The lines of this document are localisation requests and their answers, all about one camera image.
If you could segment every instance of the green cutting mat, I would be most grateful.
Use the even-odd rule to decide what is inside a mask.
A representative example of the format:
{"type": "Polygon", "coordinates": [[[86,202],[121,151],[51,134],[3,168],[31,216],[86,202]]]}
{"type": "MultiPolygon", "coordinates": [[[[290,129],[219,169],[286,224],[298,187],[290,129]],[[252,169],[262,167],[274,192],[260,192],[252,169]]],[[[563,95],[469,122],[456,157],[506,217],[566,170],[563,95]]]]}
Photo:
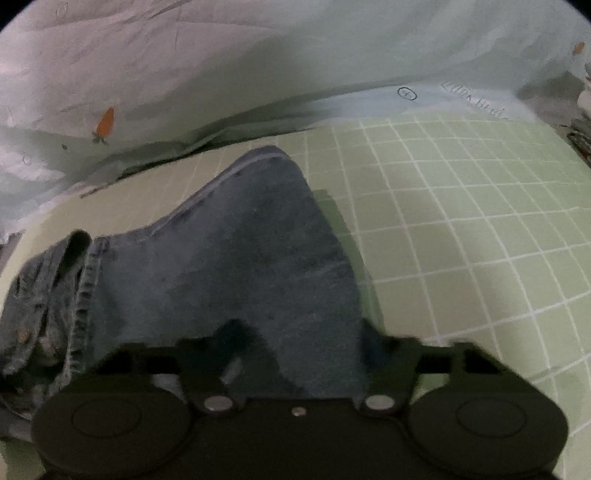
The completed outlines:
{"type": "Polygon", "coordinates": [[[400,116],[196,155],[52,211],[25,233],[0,299],[26,258],[72,229],[152,223],[265,144],[301,167],[351,259],[364,313],[392,335],[470,339],[527,377],[569,419],[557,473],[591,478],[591,169],[548,125],[400,116]]]}

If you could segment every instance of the silver bolt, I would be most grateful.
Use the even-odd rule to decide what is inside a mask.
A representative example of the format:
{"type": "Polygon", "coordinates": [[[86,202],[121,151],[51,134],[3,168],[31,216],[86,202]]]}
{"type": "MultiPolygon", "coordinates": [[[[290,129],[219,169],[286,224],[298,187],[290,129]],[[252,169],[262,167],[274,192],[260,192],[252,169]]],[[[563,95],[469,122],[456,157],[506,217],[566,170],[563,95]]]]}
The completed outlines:
{"type": "Polygon", "coordinates": [[[307,413],[308,413],[308,411],[304,407],[293,407],[291,409],[291,414],[294,417],[303,417],[307,413]]]}
{"type": "Polygon", "coordinates": [[[203,406],[212,413],[221,413],[230,410],[234,406],[234,402],[225,395],[214,395],[206,398],[203,406]]]}
{"type": "Polygon", "coordinates": [[[365,399],[365,405],[370,410],[384,411],[391,409],[396,402],[387,395],[370,395],[365,399]]]}

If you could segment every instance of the white grid line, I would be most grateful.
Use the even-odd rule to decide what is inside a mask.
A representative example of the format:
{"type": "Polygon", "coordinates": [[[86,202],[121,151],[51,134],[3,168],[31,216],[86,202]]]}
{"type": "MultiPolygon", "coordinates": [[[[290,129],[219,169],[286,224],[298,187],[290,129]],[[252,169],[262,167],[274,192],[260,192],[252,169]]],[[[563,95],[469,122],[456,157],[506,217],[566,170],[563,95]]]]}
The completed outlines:
{"type": "Polygon", "coordinates": [[[582,425],[579,425],[572,432],[570,432],[570,437],[571,438],[574,437],[575,435],[577,435],[578,433],[582,432],[584,429],[586,429],[590,426],[591,426],[591,420],[588,420],[585,423],[583,423],[582,425]]]}
{"type": "MultiPolygon", "coordinates": [[[[438,222],[439,225],[445,225],[444,222],[438,222]]],[[[348,233],[342,233],[339,236],[348,236],[348,233]]],[[[561,248],[557,248],[551,251],[548,251],[548,253],[552,253],[552,252],[564,252],[567,251],[568,248],[566,247],[561,247],[561,248]]],[[[538,257],[541,256],[540,252],[533,252],[530,254],[522,254],[522,255],[517,255],[516,257],[509,257],[511,260],[521,260],[523,258],[530,258],[530,257],[538,257]]],[[[508,263],[508,259],[507,258],[499,258],[497,260],[484,260],[484,261],[480,261],[480,262],[471,262],[472,265],[474,265],[475,267],[481,267],[481,266],[486,266],[486,265],[499,265],[499,264],[503,264],[503,263],[508,263]]],[[[419,273],[411,273],[411,274],[407,274],[407,275],[398,275],[396,277],[385,277],[385,278],[378,278],[377,280],[372,279],[372,282],[375,284],[379,284],[379,283],[387,283],[387,282],[391,282],[391,281],[397,281],[397,280],[410,280],[413,278],[418,278],[420,275],[423,275],[425,277],[428,277],[430,275],[439,275],[441,273],[449,273],[449,272],[457,272],[460,270],[465,270],[467,269],[466,265],[461,265],[458,267],[449,267],[449,268],[440,268],[438,270],[430,270],[427,272],[422,272],[421,274],[419,273]]]]}
{"type": "Polygon", "coordinates": [[[564,365],[563,367],[551,369],[550,372],[548,374],[544,375],[543,377],[539,377],[539,378],[536,378],[535,380],[532,380],[532,383],[534,385],[539,385],[542,382],[545,382],[546,380],[550,380],[551,378],[554,378],[560,374],[563,374],[564,372],[570,370],[573,367],[576,367],[577,365],[581,364],[582,362],[586,362],[589,358],[591,358],[591,353],[586,353],[585,355],[581,356],[580,358],[577,358],[576,360],[569,363],[568,365],[564,365]]]}
{"type": "MultiPolygon", "coordinates": [[[[345,161],[343,160],[343,154],[340,149],[339,140],[337,139],[337,135],[335,135],[334,127],[332,128],[332,133],[335,138],[335,144],[337,147],[336,150],[339,155],[339,161],[340,161],[341,166],[343,167],[343,178],[345,180],[345,189],[347,191],[347,194],[349,195],[349,198],[352,199],[352,194],[351,194],[352,191],[351,191],[351,185],[349,184],[349,176],[345,172],[345,161]]],[[[355,210],[355,205],[353,204],[352,200],[350,203],[350,209],[351,209],[351,215],[353,218],[353,228],[355,229],[355,231],[352,232],[352,234],[353,234],[353,237],[356,239],[355,243],[356,243],[357,247],[359,248],[359,255],[361,256],[361,260],[363,261],[363,278],[365,279],[365,283],[369,284],[369,276],[368,276],[369,273],[367,271],[367,268],[365,267],[366,257],[365,257],[365,251],[363,249],[363,242],[361,241],[361,234],[359,233],[359,222],[357,220],[357,211],[355,210]]],[[[367,295],[367,301],[369,302],[368,307],[369,307],[370,316],[373,316],[375,306],[374,306],[373,296],[371,294],[367,295]]]]}
{"type": "Polygon", "coordinates": [[[195,174],[197,173],[197,169],[199,168],[199,165],[201,164],[201,159],[202,159],[202,156],[199,155],[197,157],[197,161],[195,162],[195,168],[193,169],[191,176],[187,180],[185,188],[183,188],[183,193],[181,194],[181,196],[179,198],[179,201],[181,201],[181,203],[184,202],[187,198],[189,198],[189,194],[188,194],[189,193],[189,185],[191,185],[191,182],[195,178],[195,174]]]}
{"type": "MultiPolygon", "coordinates": [[[[392,142],[381,142],[381,144],[387,144],[387,143],[405,143],[406,140],[431,140],[430,138],[409,138],[409,139],[405,139],[405,140],[394,140],[392,142]]],[[[349,150],[349,149],[353,149],[356,147],[364,147],[364,146],[369,146],[369,145],[380,145],[379,142],[373,142],[371,144],[361,144],[361,145],[351,145],[350,147],[341,147],[341,150],[349,150]]],[[[336,148],[328,148],[326,150],[314,150],[310,153],[324,153],[324,152],[334,152],[335,150],[337,150],[336,148]]],[[[473,161],[477,161],[477,162],[481,162],[481,163],[503,163],[503,162],[515,162],[515,163],[521,163],[523,165],[526,165],[526,163],[538,163],[537,160],[521,160],[517,157],[517,154],[515,154],[515,158],[455,158],[455,159],[447,159],[448,161],[453,161],[453,162],[466,162],[466,163],[470,163],[473,161]]],[[[402,163],[434,163],[440,161],[439,159],[435,159],[435,160],[425,160],[425,159],[419,159],[419,160],[393,160],[393,161],[386,161],[386,162],[382,162],[385,165],[390,165],[390,164],[402,164],[402,163]]],[[[545,163],[552,163],[552,164],[556,164],[556,166],[560,166],[561,163],[559,161],[553,160],[553,161],[546,161],[545,163]]],[[[354,170],[356,168],[365,168],[367,167],[367,164],[364,165],[349,165],[346,167],[347,170],[354,170]]],[[[330,168],[326,171],[340,171],[342,170],[342,168],[330,168]]],[[[577,178],[566,178],[565,180],[540,180],[540,181],[519,181],[519,182],[512,182],[512,183],[503,183],[503,182],[496,182],[497,185],[514,185],[515,183],[519,183],[521,185],[528,185],[528,184],[542,184],[542,183],[550,183],[550,184],[568,184],[570,185],[572,182],[576,183],[576,184],[586,184],[586,183],[590,183],[590,180],[586,180],[586,181],[581,181],[580,183],[578,182],[577,178]]]]}
{"type": "MultiPolygon", "coordinates": [[[[389,165],[402,165],[402,164],[413,164],[413,165],[417,165],[417,164],[425,164],[425,163],[440,163],[442,161],[465,161],[465,162],[472,162],[471,160],[421,160],[420,162],[412,162],[412,161],[403,161],[403,162],[388,162],[388,163],[381,163],[381,165],[384,166],[389,166],[389,165]]],[[[351,171],[351,170],[358,170],[360,168],[367,168],[367,167],[377,167],[379,166],[379,163],[372,163],[372,164],[367,164],[364,166],[359,166],[359,167],[349,167],[347,168],[347,171],[351,171]]],[[[344,170],[342,168],[339,169],[335,169],[335,170],[326,170],[326,171],[315,171],[312,172],[312,175],[317,175],[317,174],[326,174],[326,173],[337,173],[337,172],[344,172],[344,170]]],[[[535,182],[515,182],[515,183],[497,183],[496,185],[499,187],[505,187],[505,186],[512,186],[514,187],[515,185],[526,185],[526,186],[530,186],[530,185],[540,185],[540,186],[545,186],[548,184],[553,184],[553,183],[558,183],[557,181],[535,181],[535,182]]],[[[478,188],[478,187],[491,187],[492,183],[475,183],[475,184],[464,184],[462,183],[462,185],[464,185],[466,188],[478,188]]],[[[591,182],[587,182],[585,184],[580,184],[580,185],[586,185],[588,187],[591,188],[591,182]]],[[[452,189],[457,189],[460,188],[459,185],[441,185],[441,186],[437,186],[437,187],[432,187],[435,190],[452,190],[452,189]]],[[[415,190],[429,190],[428,187],[403,187],[403,188],[399,188],[399,187],[393,187],[391,189],[382,189],[382,190],[375,190],[372,192],[360,192],[360,193],[354,193],[353,194],[353,198],[357,198],[357,197],[364,197],[366,195],[372,195],[374,193],[386,193],[389,192],[390,190],[394,191],[394,192],[413,192],[415,190]]],[[[345,198],[345,195],[340,195],[338,197],[335,198],[345,198]]],[[[583,207],[583,206],[578,206],[578,207],[568,207],[568,208],[561,208],[560,210],[546,210],[546,213],[553,213],[553,212],[572,212],[575,210],[591,210],[591,207],[583,207]]],[[[536,212],[525,212],[519,215],[527,215],[528,213],[536,213],[536,212]]]]}
{"type": "MultiPolygon", "coordinates": [[[[126,205],[129,206],[129,200],[132,196],[132,194],[134,194],[135,191],[133,189],[127,189],[127,192],[125,194],[125,197],[123,199],[121,199],[121,205],[126,205]]],[[[126,224],[126,230],[124,231],[129,231],[130,227],[132,226],[133,223],[133,216],[130,215],[130,211],[129,209],[117,209],[115,208],[115,205],[112,206],[112,211],[115,211],[116,214],[112,215],[109,217],[109,223],[106,225],[102,226],[102,230],[104,232],[118,232],[119,229],[117,228],[117,224],[125,219],[128,219],[128,222],[126,224]]]]}
{"type": "MultiPolygon", "coordinates": [[[[418,126],[421,128],[421,130],[423,130],[423,132],[428,136],[427,131],[423,128],[423,126],[421,124],[418,124],[418,126]]],[[[447,168],[449,168],[449,170],[453,173],[454,177],[456,178],[456,180],[460,183],[460,185],[462,185],[462,181],[459,179],[459,177],[457,176],[456,172],[449,166],[449,163],[447,162],[447,160],[445,159],[445,156],[443,155],[443,153],[441,152],[441,150],[439,149],[439,146],[432,141],[432,143],[435,145],[435,148],[437,149],[437,152],[441,155],[441,158],[443,159],[443,162],[445,163],[445,165],[447,166],[447,168]]],[[[407,148],[408,150],[408,154],[411,156],[411,158],[413,158],[410,149],[408,149],[408,147],[406,146],[406,143],[404,144],[404,146],[407,148]]],[[[419,175],[421,176],[421,178],[423,179],[423,182],[425,182],[425,184],[427,183],[427,179],[423,176],[423,172],[421,171],[420,168],[417,168],[419,175]]],[[[429,192],[431,193],[432,198],[434,199],[435,203],[437,204],[437,207],[441,210],[444,218],[445,218],[445,223],[447,224],[447,227],[450,229],[450,231],[452,232],[452,235],[454,237],[454,240],[456,241],[457,247],[460,251],[460,255],[462,256],[462,261],[464,262],[464,264],[467,266],[467,270],[468,273],[470,275],[470,278],[472,279],[472,283],[475,287],[476,290],[476,295],[478,296],[478,301],[480,303],[480,307],[482,308],[482,311],[485,315],[486,318],[486,323],[489,326],[489,330],[491,332],[491,336],[492,336],[492,341],[495,344],[495,350],[496,350],[496,354],[498,356],[499,359],[502,360],[503,358],[503,354],[501,352],[501,347],[499,346],[499,340],[496,337],[496,332],[495,329],[492,327],[492,318],[491,318],[491,313],[488,309],[488,305],[486,304],[485,300],[484,300],[484,295],[482,294],[482,289],[480,288],[480,284],[476,281],[476,275],[474,273],[474,268],[472,266],[472,264],[470,263],[470,260],[468,259],[468,255],[466,254],[466,250],[464,249],[464,246],[462,244],[462,242],[460,241],[460,238],[456,232],[456,229],[453,227],[450,218],[447,214],[447,212],[445,211],[445,209],[443,208],[443,205],[441,205],[441,202],[439,201],[439,198],[437,197],[437,195],[435,195],[435,193],[433,192],[432,189],[429,189],[429,192]]]]}
{"type": "MultiPolygon", "coordinates": [[[[512,323],[512,322],[516,322],[517,320],[523,320],[523,319],[526,319],[526,318],[530,318],[530,317],[533,317],[533,315],[544,313],[544,312],[547,312],[548,310],[553,310],[555,308],[564,306],[564,305],[566,305],[568,303],[572,303],[572,302],[574,302],[574,301],[576,301],[576,300],[578,300],[580,298],[583,298],[583,297],[585,297],[585,296],[587,296],[589,294],[591,294],[591,290],[588,290],[588,291],[585,291],[583,293],[580,293],[580,294],[578,294],[578,295],[576,295],[576,296],[574,296],[574,297],[566,300],[566,302],[560,301],[560,302],[554,303],[552,305],[547,305],[545,307],[542,307],[542,308],[539,308],[539,309],[535,309],[535,310],[533,310],[531,312],[522,313],[521,315],[514,315],[514,316],[511,316],[511,317],[505,317],[505,318],[499,319],[499,320],[493,320],[492,323],[491,323],[491,325],[493,327],[497,327],[499,325],[504,325],[506,323],[512,323]]],[[[441,338],[442,339],[451,339],[451,338],[457,337],[458,335],[466,335],[468,333],[482,332],[483,330],[487,330],[487,329],[488,329],[488,325],[479,325],[477,327],[471,327],[471,328],[467,328],[467,329],[464,329],[464,330],[458,330],[458,331],[452,332],[452,333],[446,333],[445,335],[441,335],[441,338]]],[[[435,340],[435,337],[427,337],[424,340],[426,342],[431,342],[431,341],[435,340]]]]}
{"type": "MultiPolygon", "coordinates": [[[[527,190],[525,190],[525,189],[522,189],[522,190],[523,190],[523,191],[525,192],[525,194],[526,194],[526,195],[527,195],[527,196],[530,198],[530,200],[533,202],[533,204],[534,204],[534,205],[535,205],[537,208],[539,208],[540,210],[542,210],[542,209],[540,208],[540,206],[539,206],[539,205],[538,205],[538,204],[535,202],[535,200],[534,200],[534,199],[531,197],[530,193],[529,193],[527,190]]],[[[572,249],[568,247],[568,243],[567,243],[567,242],[564,240],[564,238],[563,238],[563,237],[560,235],[560,232],[559,232],[559,231],[558,231],[558,229],[557,229],[557,228],[556,228],[556,227],[555,227],[555,226],[552,224],[552,222],[550,222],[550,221],[548,220],[548,218],[546,217],[546,214],[545,214],[543,211],[542,211],[542,215],[544,215],[544,218],[545,218],[545,219],[548,221],[548,223],[551,225],[552,229],[555,231],[555,233],[558,235],[558,237],[559,237],[559,238],[562,240],[563,244],[567,245],[567,248],[566,248],[566,250],[569,252],[569,254],[570,254],[571,258],[573,259],[573,261],[575,262],[575,264],[578,266],[578,268],[579,268],[580,272],[583,274],[583,278],[584,278],[584,280],[585,280],[585,282],[586,282],[586,284],[587,284],[587,289],[591,288],[591,284],[589,283],[589,279],[587,278],[587,275],[585,274],[585,272],[584,272],[583,268],[581,268],[581,266],[579,265],[579,262],[577,261],[577,259],[574,257],[572,249]]],[[[577,328],[577,324],[576,324],[576,322],[574,321],[573,313],[571,312],[570,308],[569,308],[569,307],[568,307],[568,305],[566,304],[566,296],[564,295],[564,291],[563,291],[563,289],[562,289],[562,285],[561,285],[561,284],[560,284],[560,282],[558,281],[558,277],[556,277],[556,274],[555,274],[555,272],[554,272],[554,269],[552,268],[552,265],[551,265],[551,264],[550,264],[550,262],[548,261],[548,257],[546,256],[546,253],[547,253],[547,252],[545,252],[545,251],[544,251],[542,248],[540,248],[540,244],[539,244],[539,243],[538,243],[538,241],[536,240],[536,238],[535,238],[535,235],[533,235],[533,233],[531,233],[531,231],[529,230],[529,228],[527,228],[527,225],[525,224],[525,222],[523,222],[523,220],[522,220],[522,219],[521,219],[521,223],[522,223],[522,224],[523,224],[523,225],[526,227],[527,231],[530,233],[531,237],[534,239],[534,242],[535,242],[535,245],[536,245],[536,247],[537,247],[537,248],[540,250],[540,253],[541,253],[541,255],[542,255],[542,258],[544,259],[544,262],[545,262],[546,266],[547,266],[547,267],[548,267],[548,269],[550,270],[550,274],[552,275],[552,279],[553,279],[553,280],[554,280],[554,282],[556,283],[556,286],[558,287],[558,292],[560,293],[560,295],[562,296],[562,299],[563,299],[563,301],[564,301],[564,305],[565,305],[565,308],[566,308],[567,314],[568,314],[568,316],[569,316],[569,321],[570,321],[570,324],[571,324],[571,326],[572,326],[572,328],[573,328],[573,330],[574,330],[574,335],[575,335],[575,337],[576,337],[576,339],[577,339],[577,343],[578,343],[578,345],[579,345],[579,349],[580,349],[580,351],[581,351],[581,354],[584,354],[584,353],[585,353],[585,351],[584,351],[584,348],[583,348],[583,342],[581,341],[581,337],[580,337],[580,335],[579,335],[579,330],[578,330],[578,328],[577,328]]],[[[586,371],[587,371],[587,377],[588,377],[588,379],[589,379],[589,388],[591,388],[591,371],[590,371],[590,369],[589,369],[589,366],[588,366],[588,364],[587,364],[587,363],[585,363],[585,369],[586,369],[586,371]]]]}
{"type": "MultiPolygon", "coordinates": [[[[532,172],[532,174],[533,174],[533,175],[534,175],[536,178],[540,179],[540,177],[538,177],[538,175],[537,175],[537,174],[536,174],[534,171],[532,171],[531,169],[530,169],[530,171],[532,172]]],[[[543,181],[541,182],[542,186],[544,187],[544,189],[546,190],[546,192],[547,192],[547,193],[548,193],[548,194],[549,194],[549,195],[552,197],[552,199],[553,199],[553,200],[554,200],[554,201],[555,201],[555,202],[556,202],[558,205],[560,205],[561,207],[563,207],[563,205],[562,205],[561,201],[558,199],[558,197],[557,197],[557,196],[556,196],[556,195],[555,195],[555,194],[554,194],[554,193],[553,193],[553,192],[552,192],[552,191],[551,191],[551,190],[548,188],[548,186],[547,186],[547,184],[548,184],[548,183],[549,183],[549,182],[543,182],[543,181]]],[[[571,208],[564,208],[564,207],[563,207],[563,210],[562,210],[562,212],[564,212],[564,213],[566,214],[566,216],[568,217],[568,219],[569,219],[569,220],[570,220],[570,221],[573,223],[574,227],[575,227],[575,228],[576,228],[576,229],[579,231],[579,233],[581,234],[581,236],[582,236],[584,239],[586,239],[587,237],[585,236],[585,234],[583,233],[583,231],[582,231],[582,230],[579,228],[579,225],[577,224],[577,222],[575,222],[575,221],[573,220],[573,218],[572,218],[572,217],[569,215],[569,212],[572,212],[572,211],[574,211],[574,210],[590,210],[590,209],[589,209],[589,208],[586,208],[586,207],[571,207],[571,208]]]]}
{"type": "MultiPolygon", "coordinates": [[[[369,141],[369,137],[367,135],[367,132],[365,131],[365,127],[362,126],[363,134],[365,135],[365,138],[368,140],[369,143],[369,147],[372,151],[372,154],[374,155],[376,161],[378,161],[378,156],[375,152],[374,146],[372,145],[372,143],[369,141]]],[[[394,202],[394,208],[396,208],[396,212],[398,214],[398,217],[400,218],[400,221],[402,222],[402,225],[405,225],[405,218],[404,218],[404,214],[402,212],[402,209],[400,208],[400,205],[398,204],[398,199],[396,198],[396,195],[394,195],[394,192],[391,190],[391,185],[390,185],[390,180],[388,179],[388,176],[386,175],[386,172],[384,172],[384,167],[382,166],[382,164],[380,164],[380,162],[378,161],[378,168],[380,170],[380,172],[382,173],[382,178],[384,179],[384,182],[386,182],[386,185],[388,186],[388,188],[390,189],[390,195],[392,197],[392,201],[394,202]]],[[[411,253],[413,255],[413,261],[415,262],[415,265],[417,266],[417,271],[419,273],[422,272],[422,268],[421,268],[421,264],[418,261],[418,255],[417,255],[417,250],[414,248],[414,244],[413,244],[413,239],[410,236],[410,232],[408,231],[408,228],[404,228],[404,233],[405,236],[407,238],[408,244],[410,245],[410,250],[411,253]]],[[[419,281],[421,283],[421,288],[423,289],[423,294],[425,295],[425,300],[427,303],[427,310],[429,312],[429,318],[431,320],[431,324],[433,326],[433,331],[435,332],[435,336],[437,337],[437,343],[438,345],[442,346],[442,342],[440,340],[440,335],[439,335],[439,327],[437,325],[437,320],[435,319],[435,312],[433,311],[433,303],[431,302],[431,296],[429,295],[429,290],[427,288],[427,282],[425,280],[425,278],[423,276],[419,277],[419,281]]]]}
{"type": "MultiPolygon", "coordinates": [[[[465,150],[466,150],[466,153],[468,154],[468,156],[473,159],[472,154],[470,153],[470,151],[467,148],[465,148],[465,150]]],[[[480,165],[477,162],[474,162],[474,165],[476,165],[476,167],[480,170],[480,172],[491,182],[491,184],[493,185],[493,187],[496,188],[496,190],[498,191],[498,193],[501,194],[501,196],[506,200],[506,197],[502,194],[502,192],[500,191],[500,189],[496,185],[494,185],[494,183],[492,182],[491,178],[480,167],[480,165]]],[[[476,202],[476,200],[473,198],[472,194],[470,193],[470,191],[468,189],[466,189],[466,193],[470,196],[471,200],[474,202],[474,204],[476,205],[476,207],[478,209],[480,209],[480,206],[478,205],[478,203],[476,202]]],[[[511,207],[511,209],[513,209],[513,206],[509,202],[507,202],[507,203],[509,204],[509,206],[511,207]]],[[[508,252],[505,244],[501,241],[501,238],[497,234],[497,232],[496,232],[495,228],[493,227],[493,225],[490,223],[489,219],[488,218],[485,218],[485,220],[489,224],[489,227],[492,228],[492,231],[494,232],[494,234],[496,236],[496,239],[499,242],[499,244],[500,244],[500,246],[501,246],[501,248],[503,250],[503,253],[505,255],[505,258],[509,262],[509,266],[511,267],[511,270],[513,271],[513,275],[515,276],[515,279],[517,280],[517,283],[519,284],[519,289],[521,290],[521,294],[523,295],[523,297],[525,299],[525,302],[526,302],[526,304],[528,306],[528,310],[530,312],[533,311],[534,308],[532,307],[531,302],[530,302],[530,299],[527,296],[527,292],[525,291],[525,286],[523,285],[523,282],[521,281],[521,278],[519,276],[519,273],[517,271],[517,268],[515,267],[515,264],[513,263],[512,259],[511,259],[511,256],[509,255],[509,252],[508,252]]],[[[550,365],[550,356],[548,355],[548,349],[546,348],[546,345],[545,345],[545,342],[544,342],[544,338],[543,338],[542,333],[541,333],[541,330],[540,330],[540,326],[538,325],[538,322],[535,321],[535,318],[534,318],[534,326],[535,326],[535,329],[536,329],[538,338],[540,340],[540,344],[541,344],[541,347],[542,347],[542,353],[544,355],[544,360],[546,362],[546,367],[548,369],[550,369],[551,368],[551,365],[550,365]]],[[[556,381],[554,379],[552,379],[551,382],[552,382],[552,386],[553,386],[553,389],[554,389],[554,393],[556,395],[556,398],[558,398],[558,389],[556,387],[556,381]]]]}
{"type": "MultiPolygon", "coordinates": [[[[150,171],[146,172],[146,177],[145,177],[144,181],[148,180],[148,184],[150,184],[150,180],[156,175],[156,172],[157,172],[157,169],[153,169],[153,170],[150,170],[150,171]]],[[[149,189],[145,189],[142,192],[142,194],[143,194],[142,195],[142,198],[145,199],[151,193],[152,192],[150,192],[149,189]]],[[[130,215],[129,216],[129,222],[127,223],[124,231],[125,232],[128,232],[134,225],[135,225],[135,216],[134,215],[130,215]]]]}
{"type": "Polygon", "coordinates": [[[215,173],[212,175],[212,178],[213,178],[213,179],[214,179],[214,178],[215,178],[217,175],[219,175],[219,174],[220,174],[220,171],[221,171],[221,169],[222,169],[222,162],[223,162],[223,158],[224,158],[224,155],[226,154],[226,152],[227,152],[227,151],[228,151],[228,149],[227,149],[227,148],[221,148],[221,149],[220,149],[220,160],[219,160],[219,162],[217,162],[216,171],[215,171],[215,173]]]}
{"type": "MultiPolygon", "coordinates": [[[[339,197],[333,200],[348,200],[346,197],[339,197]]],[[[329,201],[328,199],[322,199],[319,200],[319,202],[326,202],[329,201]]],[[[540,215],[540,212],[535,212],[535,213],[525,213],[522,216],[527,216],[527,215],[540,215]]],[[[513,213],[509,213],[507,215],[491,215],[488,218],[492,218],[492,219],[497,219],[497,218],[513,218],[517,215],[513,214],[513,213]]],[[[462,222],[471,222],[474,220],[484,220],[486,217],[469,217],[469,218],[452,218],[450,219],[451,223],[462,223],[462,222]]],[[[445,220],[433,220],[431,222],[418,222],[418,223],[407,223],[405,225],[391,225],[391,226],[384,226],[384,227],[380,227],[380,228],[371,228],[371,229],[361,229],[360,232],[361,233],[375,233],[375,232],[382,232],[384,230],[400,230],[400,229],[404,229],[405,227],[415,227],[415,226],[424,226],[424,225],[439,225],[439,224],[445,224],[446,221],[445,220]]],[[[337,236],[339,235],[347,235],[346,233],[338,233],[337,236]]],[[[552,252],[558,252],[561,250],[569,250],[570,248],[573,247],[584,247],[586,245],[591,245],[591,242],[580,242],[580,243],[576,243],[576,244],[570,244],[567,247],[557,247],[557,248],[549,248],[549,249],[545,249],[544,251],[546,253],[552,253],[552,252]]],[[[527,257],[528,255],[535,255],[536,253],[532,253],[532,254],[522,254],[522,255],[516,255],[514,257],[511,258],[523,258],[523,257],[527,257]]]]}
{"type": "Polygon", "coordinates": [[[304,156],[304,178],[306,179],[306,181],[310,181],[310,160],[309,160],[309,148],[308,148],[308,133],[307,130],[304,130],[304,152],[303,152],[303,156],[304,156]]]}

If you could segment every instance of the metal button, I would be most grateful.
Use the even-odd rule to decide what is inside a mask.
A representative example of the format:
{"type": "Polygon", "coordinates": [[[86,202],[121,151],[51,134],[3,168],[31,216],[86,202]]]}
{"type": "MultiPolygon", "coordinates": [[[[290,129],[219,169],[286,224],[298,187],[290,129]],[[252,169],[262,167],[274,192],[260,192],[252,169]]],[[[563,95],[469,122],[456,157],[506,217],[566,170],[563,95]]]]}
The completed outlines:
{"type": "Polygon", "coordinates": [[[31,330],[27,327],[19,327],[17,330],[17,342],[20,344],[27,343],[31,338],[31,330]]]}
{"type": "Polygon", "coordinates": [[[291,409],[291,414],[294,417],[303,417],[307,413],[308,413],[308,411],[304,407],[293,407],[291,409]]]}
{"type": "Polygon", "coordinates": [[[206,398],[203,406],[207,411],[212,413],[222,413],[230,410],[234,406],[234,402],[225,395],[214,395],[213,397],[206,398]]]}
{"type": "Polygon", "coordinates": [[[365,399],[365,405],[370,410],[384,411],[391,409],[396,402],[387,395],[370,395],[365,399]]]}

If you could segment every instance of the orange carrot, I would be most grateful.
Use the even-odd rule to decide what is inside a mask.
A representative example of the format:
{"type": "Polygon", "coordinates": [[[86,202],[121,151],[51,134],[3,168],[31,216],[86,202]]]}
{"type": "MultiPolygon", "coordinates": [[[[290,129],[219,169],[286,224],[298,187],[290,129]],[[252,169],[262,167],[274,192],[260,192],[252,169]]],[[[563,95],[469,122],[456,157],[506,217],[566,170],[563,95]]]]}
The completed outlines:
{"type": "Polygon", "coordinates": [[[113,122],[115,121],[115,109],[110,107],[103,118],[100,120],[98,126],[96,127],[96,135],[100,138],[108,137],[111,132],[113,131],[113,122]]]}
{"type": "Polygon", "coordinates": [[[580,41],[574,46],[573,55],[581,55],[585,50],[585,42],[580,41]]]}

